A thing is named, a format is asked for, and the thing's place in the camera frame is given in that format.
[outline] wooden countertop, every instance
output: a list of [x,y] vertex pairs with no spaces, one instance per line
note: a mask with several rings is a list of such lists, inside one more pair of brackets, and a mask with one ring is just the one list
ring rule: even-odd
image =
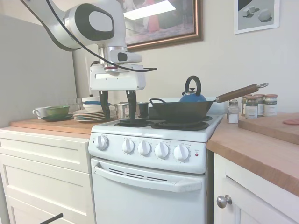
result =
[[299,196],[298,145],[238,128],[225,117],[206,147]]
[[29,119],[11,122],[10,126],[90,135],[92,127],[102,123],[80,123],[73,119],[57,122],[47,122],[39,119]]

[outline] stove knob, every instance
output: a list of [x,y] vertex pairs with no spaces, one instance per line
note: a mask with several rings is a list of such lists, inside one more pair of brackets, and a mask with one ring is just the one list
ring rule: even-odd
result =
[[135,148],[135,144],[133,141],[131,141],[130,139],[126,139],[123,144],[122,144],[122,150],[125,153],[131,153]]
[[100,135],[95,139],[95,146],[97,149],[103,151],[107,148],[108,138],[104,135]]
[[179,161],[185,161],[189,156],[189,150],[186,146],[178,145],[174,149],[174,157]]
[[151,145],[148,142],[142,141],[138,146],[140,155],[146,156],[150,153]]
[[169,153],[169,148],[166,144],[160,142],[155,148],[155,154],[157,157],[164,159]]

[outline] oven vent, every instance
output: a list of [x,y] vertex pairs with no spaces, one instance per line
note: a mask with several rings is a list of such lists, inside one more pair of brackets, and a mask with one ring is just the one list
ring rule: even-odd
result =
[[159,178],[154,178],[154,177],[147,177],[147,179],[149,181],[161,181],[161,182],[168,182],[168,180],[164,180],[164,179],[159,179]]
[[148,181],[158,181],[158,182],[168,182],[168,180],[166,180],[166,179],[150,177],[150,176],[142,176],[142,175],[139,175],[139,174],[127,173],[127,172],[124,172],[124,171],[111,169],[111,168],[109,168],[109,171],[112,172],[112,173],[115,173],[115,174],[119,174],[119,175],[122,175],[122,176],[129,176],[129,177],[133,177],[133,178],[137,178],[137,179],[144,179],[144,180],[148,180]]
[[111,169],[109,168],[109,171],[112,172],[112,173],[115,173],[115,174],[120,174],[120,175],[124,175],[124,173],[120,170],[116,170],[116,169]]

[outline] blue kettle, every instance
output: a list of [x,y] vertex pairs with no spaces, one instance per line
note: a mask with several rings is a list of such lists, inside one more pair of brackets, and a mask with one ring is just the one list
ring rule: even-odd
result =
[[[196,83],[196,91],[195,88],[190,88],[191,91],[189,91],[189,85],[190,82],[194,80]],[[197,76],[190,76],[185,84],[185,92],[182,93],[182,98],[180,99],[180,102],[203,102],[206,101],[206,98],[200,94],[201,93],[201,82]]]

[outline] stack of plates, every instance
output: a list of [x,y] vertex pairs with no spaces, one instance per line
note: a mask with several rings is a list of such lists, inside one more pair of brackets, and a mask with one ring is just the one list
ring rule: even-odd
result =
[[[110,106],[110,119],[116,119],[116,109]],[[74,119],[79,122],[104,122],[106,121],[103,111],[97,113],[90,113],[87,110],[80,110],[74,112]]]

